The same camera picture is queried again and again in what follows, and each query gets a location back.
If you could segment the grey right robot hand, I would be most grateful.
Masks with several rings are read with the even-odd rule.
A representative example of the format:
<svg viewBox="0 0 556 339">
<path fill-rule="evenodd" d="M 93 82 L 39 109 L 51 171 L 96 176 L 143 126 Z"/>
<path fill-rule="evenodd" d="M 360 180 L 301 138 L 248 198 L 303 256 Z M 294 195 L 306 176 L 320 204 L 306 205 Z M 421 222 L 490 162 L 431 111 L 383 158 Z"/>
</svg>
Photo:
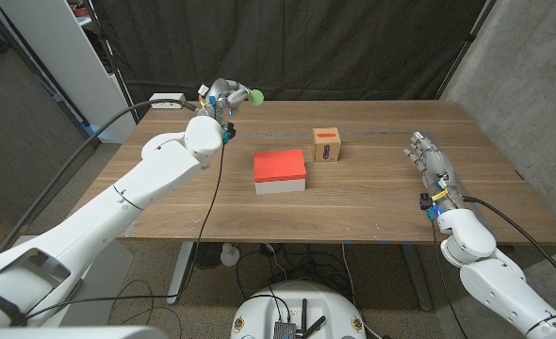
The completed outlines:
<svg viewBox="0 0 556 339">
<path fill-rule="evenodd" d="M 420 172 L 422 184 L 437 209 L 446 212 L 465 208 L 457 189 L 456 172 L 447 155 L 419 131 L 412 134 L 411 147 L 413 150 L 403 151 Z"/>
</svg>

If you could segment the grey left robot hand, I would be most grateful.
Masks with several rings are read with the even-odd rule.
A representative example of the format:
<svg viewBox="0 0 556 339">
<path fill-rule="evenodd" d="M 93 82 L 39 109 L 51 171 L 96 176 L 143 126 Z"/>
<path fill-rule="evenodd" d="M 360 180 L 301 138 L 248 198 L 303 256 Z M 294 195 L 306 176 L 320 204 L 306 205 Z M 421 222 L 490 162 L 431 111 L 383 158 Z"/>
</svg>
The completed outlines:
<svg viewBox="0 0 556 339">
<path fill-rule="evenodd" d="M 251 97 L 252 90 L 238 81 L 219 78 L 205 93 L 197 116 L 207 116 L 219 124 L 226 124 L 224 117 L 236 113 L 239 106 Z"/>
</svg>

